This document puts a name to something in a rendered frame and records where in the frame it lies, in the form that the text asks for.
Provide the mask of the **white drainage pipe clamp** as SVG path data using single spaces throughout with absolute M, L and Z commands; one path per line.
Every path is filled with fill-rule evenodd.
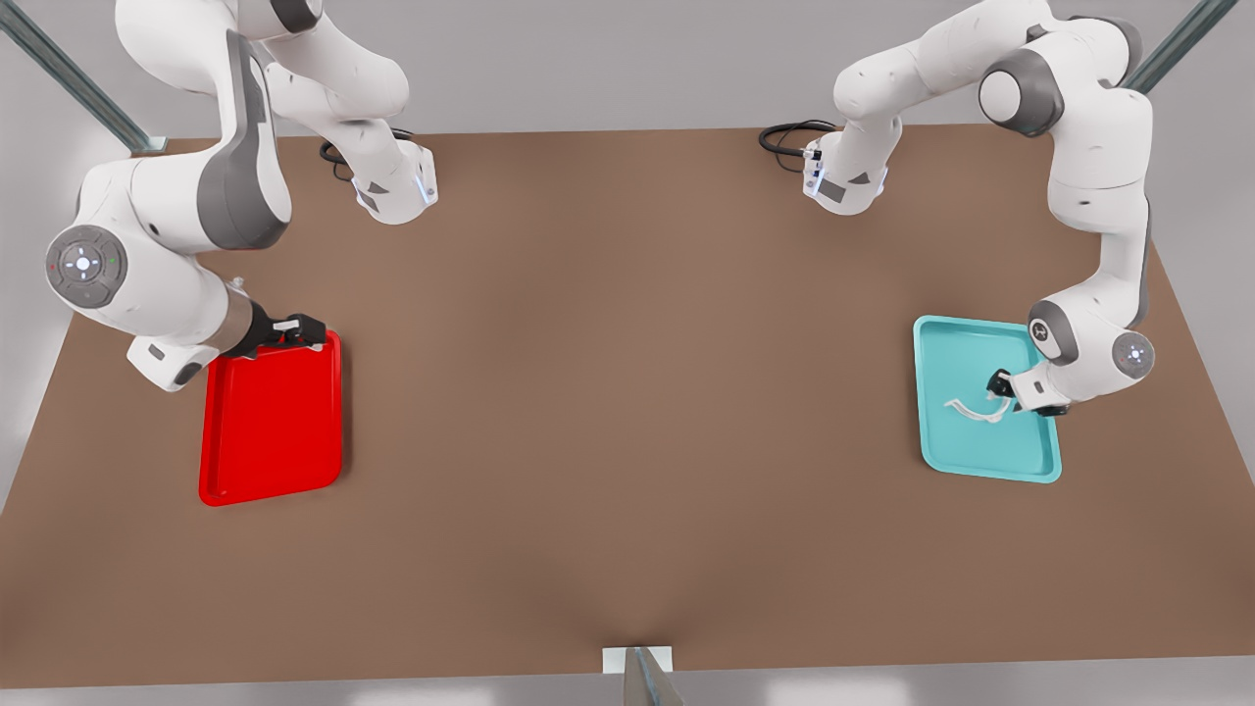
M 961 399 L 949 399 L 949 401 L 944 403 L 944 406 L 951 408 L 955 413 L 960 413 L 964 419 L 978 423 L 999 424 L 1013 406 L 1013 403 L 1017 403 L 1017 398 L 998 396 L 995 393 L 986 393 L 986 401 L 998 403 L 998 408 L 990 408 L 990 410 L 981 413 L 964 405 Z

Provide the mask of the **teal rectangular tray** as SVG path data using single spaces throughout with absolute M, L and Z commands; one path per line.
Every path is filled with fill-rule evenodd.
M 949 399 L 984 413 L 986 381 L 1004 367 L 1020 372 L 1040 362 L 1022 325 L 922 316 L 912 325 L 916 408 L 922 456 L 937 472 L 1050 483 L 1062 473 L 1055 424 L 1013 408 L 999 424 L 964 419 Z

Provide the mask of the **red rectangular tray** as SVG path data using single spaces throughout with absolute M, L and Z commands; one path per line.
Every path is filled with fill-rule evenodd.
M 211 508 L 333 485 L 343 470 L 341 347 L 259 350 L 207 372 L 200 499 Z

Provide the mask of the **silver frame post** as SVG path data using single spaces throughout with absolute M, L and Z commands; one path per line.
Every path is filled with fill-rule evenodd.
M 1142 60 L 1121 87 L 1148 95 L 1240 0 L 1199 0 L 1178 25 Z
M 602 648 L 602 673 L 622 676 L 622 706 L 685 706 L 673 670 L 671 646 Z
M 133 155 L 161 155 L 169 145 L 148 134 L 14 0 L 0 0 L 0 30 Z

